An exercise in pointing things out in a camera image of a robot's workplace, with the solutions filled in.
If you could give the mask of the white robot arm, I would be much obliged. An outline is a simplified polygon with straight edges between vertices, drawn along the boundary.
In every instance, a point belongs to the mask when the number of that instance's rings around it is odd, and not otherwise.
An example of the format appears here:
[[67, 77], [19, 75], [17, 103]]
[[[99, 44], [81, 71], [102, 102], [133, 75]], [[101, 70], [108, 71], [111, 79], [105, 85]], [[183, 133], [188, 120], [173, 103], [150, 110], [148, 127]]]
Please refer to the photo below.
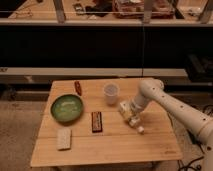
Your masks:
[[163, 82], [154, 78], [142, 79], [137, 95], [131, 101], [122, 101], [118, 110], [123, 119], [135, 127], [141, 121], [139, 114], [150, 101], [157, 102], [205, 145], [202, 171], [213, 171], [213, 117], [165, 93]]

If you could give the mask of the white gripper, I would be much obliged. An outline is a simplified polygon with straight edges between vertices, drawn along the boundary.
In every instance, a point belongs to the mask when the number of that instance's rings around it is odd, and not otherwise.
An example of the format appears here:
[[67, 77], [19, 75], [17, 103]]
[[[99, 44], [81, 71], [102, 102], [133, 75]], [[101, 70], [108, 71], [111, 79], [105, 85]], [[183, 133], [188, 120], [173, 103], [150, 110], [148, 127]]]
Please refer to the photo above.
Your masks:
[[[130, 101], [130, 109], [133, 115], [139, 115], [143, 111], [143, 106], [135, 100]], [[119, 112], [125, 113], [129, 110], [129, 103], [127, 101], [122, 101], [119, 104]]]

